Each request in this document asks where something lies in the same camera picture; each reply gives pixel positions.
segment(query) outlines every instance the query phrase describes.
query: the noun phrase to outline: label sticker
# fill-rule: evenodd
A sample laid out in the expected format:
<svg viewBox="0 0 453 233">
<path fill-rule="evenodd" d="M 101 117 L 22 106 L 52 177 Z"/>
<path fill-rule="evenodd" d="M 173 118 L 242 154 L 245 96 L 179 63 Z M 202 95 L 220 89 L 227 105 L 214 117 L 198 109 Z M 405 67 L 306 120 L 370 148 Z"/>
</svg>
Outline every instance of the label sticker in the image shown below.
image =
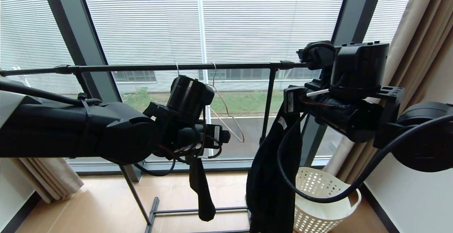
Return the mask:
<svg viewBox="0 0 453 233">
<path fill-rule="evenodd" d="M 215 126 L 214 127 L 214 138 L 219 140 L 219 137 L 220 137 L 220 126 Z M 214 141 L 214 146 L 218 146 L 218 145 L 219 145 L 219 143 Z"/>
<path fill-rule="evenodd" d="M 283 119 L 283 117 L 280 117 L 280 119 L 278 120 L 278 123 L 282 125 L 283 130 L 286 129 L 287 125 L 286 125 L 285 119 Z"/>
<path fill-rule="evenodd" d="M 291 113 L 294 111 L 294 94 L 288 93 L 288 112 Z"/>
</svg>

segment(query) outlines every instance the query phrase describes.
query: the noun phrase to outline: basket handle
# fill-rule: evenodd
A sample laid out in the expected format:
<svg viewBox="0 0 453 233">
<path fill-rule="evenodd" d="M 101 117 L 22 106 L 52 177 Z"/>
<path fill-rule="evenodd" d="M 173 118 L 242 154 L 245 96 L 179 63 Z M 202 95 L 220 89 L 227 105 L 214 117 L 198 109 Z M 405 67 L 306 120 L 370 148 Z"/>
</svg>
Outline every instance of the basket handle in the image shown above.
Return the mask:
<svg viewBox="0 0 453 233">
<path fill-rule="evenodd" d="M 356 210 L 356 208 L 360 204 L 360 201 L 362 200 L 362 194 L 360 193 L 359 189 L 356 189 L 356 191 L 357 191 L 357 195 L 359 196 L 359 198 L 357 199 L 357 202 L 353 206 L 351 206 L 351 210 L 349 211 L 348 216 L 351 215 Z"/>
</svg>

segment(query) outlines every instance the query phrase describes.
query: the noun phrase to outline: black garment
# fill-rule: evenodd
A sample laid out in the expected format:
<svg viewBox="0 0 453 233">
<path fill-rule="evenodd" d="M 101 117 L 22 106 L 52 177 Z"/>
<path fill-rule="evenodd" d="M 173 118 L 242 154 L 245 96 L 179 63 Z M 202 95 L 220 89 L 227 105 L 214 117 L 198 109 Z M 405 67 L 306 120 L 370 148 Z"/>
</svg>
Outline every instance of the black garment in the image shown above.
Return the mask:
<svg viewBox="0 0 453 233">
<path fill-rule="evenodd" d="M 251 212 L 250 233 L 291 233 L 295 193 L 286 185 L 277 165 L 277 149 L 283 136 L 299 119 L 286 115 L 283 106 L 269 134 L 259 146 L 247 176 L 246 202 Z M 300 124 L 283 147 L 282 164 L 295 184 L 301 156 Z"/>
</svg>

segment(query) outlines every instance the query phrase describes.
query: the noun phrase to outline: white plastic basket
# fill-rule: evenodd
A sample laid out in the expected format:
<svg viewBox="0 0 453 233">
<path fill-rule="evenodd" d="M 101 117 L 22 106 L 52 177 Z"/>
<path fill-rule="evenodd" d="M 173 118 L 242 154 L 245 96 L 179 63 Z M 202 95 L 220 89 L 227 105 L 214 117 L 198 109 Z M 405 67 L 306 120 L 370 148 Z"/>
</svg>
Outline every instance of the white plastic basket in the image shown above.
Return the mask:
<svg viewBox="0 0 453 233">
<path fill-rule="evenodd" d="M 328 198 L 348 188 L 338 178 L 321 170 L 302 167 L 296 176 L 296 188 L 304 194 Z M 358 201 L 351 207 L 348 198 L 333 203 L 316 203 L 296 194 L 294 209 L 294 230 L 299 233 L 326 233 L 351 215 L 359 205 L 362 196 L 357 190 Z"/>
</svg>

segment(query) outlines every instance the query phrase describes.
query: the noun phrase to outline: curtain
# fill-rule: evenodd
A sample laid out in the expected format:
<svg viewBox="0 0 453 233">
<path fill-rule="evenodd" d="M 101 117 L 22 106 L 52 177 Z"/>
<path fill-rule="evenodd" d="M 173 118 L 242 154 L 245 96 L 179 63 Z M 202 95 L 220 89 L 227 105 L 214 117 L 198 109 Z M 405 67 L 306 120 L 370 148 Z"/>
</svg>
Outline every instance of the curtain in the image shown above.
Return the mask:
<svg viewBox="0 0 453 233">
<path fill-rule="evenodd" d="M 47 203 L 76 193 L 84 184 L 63 158 L 11 158 L 11 160 Z"/>
<path fill-rule="evenodd" d="M 450 49 L 452 13 L 453 0 L 409 0 L 390 45 L 382 82 L 405 88 L 400 113 L 421 101 L 433 72 Z M 374 156 L 372 144 L 354 144 L 343 137 L 324 170 L 351 183 Z"/>
</svg>

